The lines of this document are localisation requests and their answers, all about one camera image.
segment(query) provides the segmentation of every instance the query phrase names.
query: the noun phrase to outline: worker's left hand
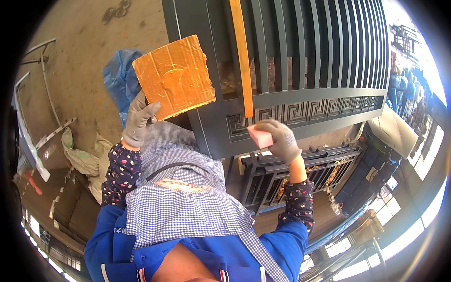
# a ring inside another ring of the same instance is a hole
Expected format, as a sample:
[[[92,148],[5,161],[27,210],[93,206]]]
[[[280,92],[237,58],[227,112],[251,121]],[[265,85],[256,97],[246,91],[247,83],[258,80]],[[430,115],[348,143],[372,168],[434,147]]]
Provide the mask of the worker's left hand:
[[[141,147],[149,126],[156,123],[155,113],[160,108],[158,101],[146,106],[146,96],[141,90],[130,104],[127,125],[122,131],[123,140],[132,147]]]

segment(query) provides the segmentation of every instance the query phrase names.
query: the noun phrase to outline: floral sleeve cover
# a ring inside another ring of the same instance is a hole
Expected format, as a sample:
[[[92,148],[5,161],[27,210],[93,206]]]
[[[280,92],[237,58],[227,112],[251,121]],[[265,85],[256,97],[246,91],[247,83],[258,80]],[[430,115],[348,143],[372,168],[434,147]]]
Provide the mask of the floral sleeve cover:
[[[112,204],[125,209],[125,195],[136,188],[141,175],[142,157],[139,151],[130,151],[119,143],[111,148],[108,158],[110,167],[102,184],[102,206]]]
[[[284,188],[285,212],[279,214],[277,227],[287,222],[302,222],[310,235],[313,231],[313,182],[287,183]]]

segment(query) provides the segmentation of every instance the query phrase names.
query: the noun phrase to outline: blue shirt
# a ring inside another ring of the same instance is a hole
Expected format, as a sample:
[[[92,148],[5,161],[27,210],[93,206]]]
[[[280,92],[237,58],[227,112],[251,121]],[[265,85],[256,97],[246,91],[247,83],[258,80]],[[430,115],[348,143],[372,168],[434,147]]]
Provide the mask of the blue shirt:
[[[221,281],[219,269],[228,272],[230,281],[260,281],[260,264],[237,236],[182,238],[133,251],[135,236],[126,234],[127,209],[114,205],[102,207],[97,227],[86,244],[85,262],[94,282],[138,281],[137,270],[144,269],[146,281],[160,267],[164,257],[177,244],[195,254]],[[303,222],[287,222],[260,241],[279,264],[290,281],[297,281],[304,251],[307,228]],[[131,254],[134,262],[130,263]]]

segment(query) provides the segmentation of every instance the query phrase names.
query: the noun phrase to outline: metal gate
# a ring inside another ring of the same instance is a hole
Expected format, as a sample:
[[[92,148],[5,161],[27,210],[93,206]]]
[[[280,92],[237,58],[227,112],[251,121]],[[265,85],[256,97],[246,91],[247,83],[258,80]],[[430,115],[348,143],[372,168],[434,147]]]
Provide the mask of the metal gate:
[[[202,153],[216,159],[256,150],[246,128],[261,119],[277,119],[302,139],[381,115],[390,55],[380,0],[241,0],[242,27],[231,2],[162,1],[169,41],[197,34],[207,55],[217,100],[188,112]],[[240,28],[252,91],[241,80]],[[226,93],[220,70],[227,63],[234,89]]]

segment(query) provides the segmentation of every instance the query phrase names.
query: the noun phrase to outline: glove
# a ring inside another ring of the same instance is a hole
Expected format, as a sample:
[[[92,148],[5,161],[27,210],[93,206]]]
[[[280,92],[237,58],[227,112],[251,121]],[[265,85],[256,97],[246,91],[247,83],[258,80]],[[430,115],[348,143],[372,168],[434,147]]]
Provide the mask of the glove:
[[[285,124],[276,120],[261,120],[255,129],[271,133],[274,144],[268,149],[274,156],[281,158],[287,166],[302,153],[302,150],[298,148],[293,131]]]
[[[123,140],[132,147],[141,147],[149,126],[156,123],[155,113],[160,108],[158,101],[146,106],[146,96],[141,90],[130,104],[127,125],[122,131]]]

